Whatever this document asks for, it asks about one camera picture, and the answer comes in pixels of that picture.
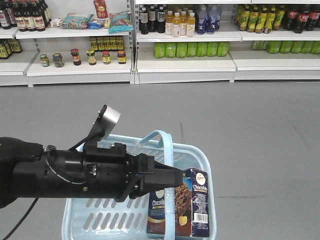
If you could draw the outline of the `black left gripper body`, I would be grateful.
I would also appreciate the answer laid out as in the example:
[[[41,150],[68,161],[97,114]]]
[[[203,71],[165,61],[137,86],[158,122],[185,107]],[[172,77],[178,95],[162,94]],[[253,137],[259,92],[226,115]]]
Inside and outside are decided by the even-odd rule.
[[[116,142],[108,148],[85,144],[82,169],[88,172],[82,184],[83,198],[109,198],[124,202],[155,190],[155,157],[132,155],[127,146]]]

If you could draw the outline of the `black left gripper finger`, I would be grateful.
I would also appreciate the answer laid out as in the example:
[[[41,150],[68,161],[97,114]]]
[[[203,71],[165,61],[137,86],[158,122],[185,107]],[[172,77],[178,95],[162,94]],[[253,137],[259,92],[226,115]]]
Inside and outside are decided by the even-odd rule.
[[[143,174],[139,184],[139,196],[163,190],[176,188],[183,184],[183,171],[175,167],[155,169],[154,173]]]

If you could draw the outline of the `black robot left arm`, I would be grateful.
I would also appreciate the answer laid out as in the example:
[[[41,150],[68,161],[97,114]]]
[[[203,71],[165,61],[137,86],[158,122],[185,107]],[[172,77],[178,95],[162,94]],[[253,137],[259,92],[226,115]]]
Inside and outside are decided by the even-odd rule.
[[[58,150],[17,138],[0,139],[0,206],[18,198],[136,199],[183,184],[183,172],[152,155],[131,155],[122,143],[87,141],[82,151]]]

